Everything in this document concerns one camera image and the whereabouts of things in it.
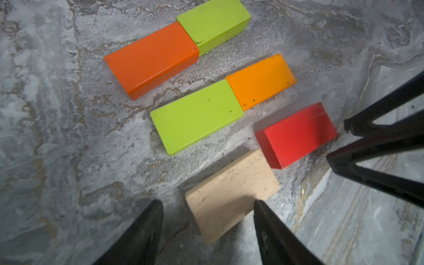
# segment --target gray marble floor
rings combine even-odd
[[[157,264],[260,264],[252,214],[208,247],[184,192],[258,148],[254,132],[322,102],[340,135],[284,170],[267,203],[326,264],[408,264],[424,211],[333,174],[343,120],[424,69],[424,1],[244,0],[247,29],[131,101],[103,57],[201,0],[2,0],[0,263],[89,265],[151,198]],[[298,83],[168,156],[149,112],[281,53]],[[424,108],[420,97],[382,117]],[[365,162],[423,181],[424,153]]]

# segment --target rectangular block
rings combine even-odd
[[[242,32],[250,14],[239,0],[209,0],[177,16],[177,20],[202,56]]]
[[[337,136],[321,103],[255,133],[271,168],[285,168]]]
[[[226,77],[243,110],[296,84],[281,54],[276,54]]]
[[[186,193],[186,201],[207,244],[240,222],[255,199],[280,189],[262,151],[252,150]]]
[[[132,100],[199,59],[199,49],[179,22],[104,57]]]
[[[230,85],[221,80],[150,113],[169,155],[244,115]]]

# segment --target block face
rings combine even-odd
[[[179,16],[200,56],[242,32],[250,14],[239,0],[209,0]]]
[[[244,115],[226,80],[198,90],[150,113],[169,155]]]
[[[186,193],[186,201],[207,244],[240,222],[255,199],[280,189],[262,151],[252,150]]]
[[[243,110],[296,84],[281,54],[276,54],[226,77]]]
[[[322,104],[316,103],[255,135],[270,166],[285,168],[338,134]]]
[[[179,22],[104,57],[132,100],[199,59],[199,50]]]

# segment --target light orange block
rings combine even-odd
[[[197,62],[199,49],[179,22],[104,57],[132,100]]]
[[[296,78],[281,54],[235,72],[226,79],[244,111],[296,84]]]

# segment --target red block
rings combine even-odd
[[[288,167],[338,134],[321,103],[255,133],[271,168]]]

